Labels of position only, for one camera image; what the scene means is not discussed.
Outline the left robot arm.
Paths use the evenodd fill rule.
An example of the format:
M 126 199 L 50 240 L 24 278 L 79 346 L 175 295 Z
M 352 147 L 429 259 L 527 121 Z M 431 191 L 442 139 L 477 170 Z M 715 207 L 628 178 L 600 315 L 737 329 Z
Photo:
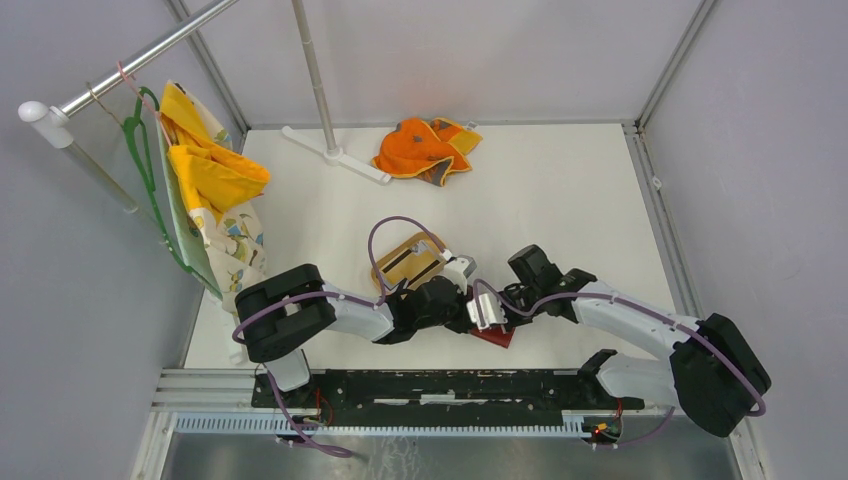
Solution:
M 278 397 L 290 407 L 306 405 L 314 381 L 302 345 L 324 330 L 393 345 L 418 331 L 444 326 L 466 333 L 466 304 L 474 260 L 459 256 L 415 289 L 397 287 L 380 304 L 326 283 L 313 264 L 303 264 L 249 287 L 235 300 L 239 325 L 232 334 L 249 360 L 263 364 Z

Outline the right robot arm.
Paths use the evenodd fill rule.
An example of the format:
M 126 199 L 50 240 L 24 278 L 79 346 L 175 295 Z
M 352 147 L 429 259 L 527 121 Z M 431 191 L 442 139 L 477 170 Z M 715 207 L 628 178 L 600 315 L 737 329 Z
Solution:
M 581 367 L 580 400 L 602 408 L 615 397 L 681 410 L 702 430 L 728 436 L 747 417 L 765 414 L 772 381 L 735 323 L 668 312 L 620 293 L 595 275 L 562 272 L 537 245 L 508 261 L 517 283 L 501 291 L 507 319 L 544 313 L 611 334 L 646 352 L 635 358 L 602 349 Z

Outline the red leather card holder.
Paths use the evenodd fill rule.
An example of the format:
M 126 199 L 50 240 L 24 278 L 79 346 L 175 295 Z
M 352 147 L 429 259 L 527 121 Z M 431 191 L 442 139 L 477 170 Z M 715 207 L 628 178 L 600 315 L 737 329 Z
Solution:
M 515 329 L 505 325 L 495 325 L 483 330 L 473 327 L 470 329 L 469 334 L 488 343 L 507 349 L 512 342 Z

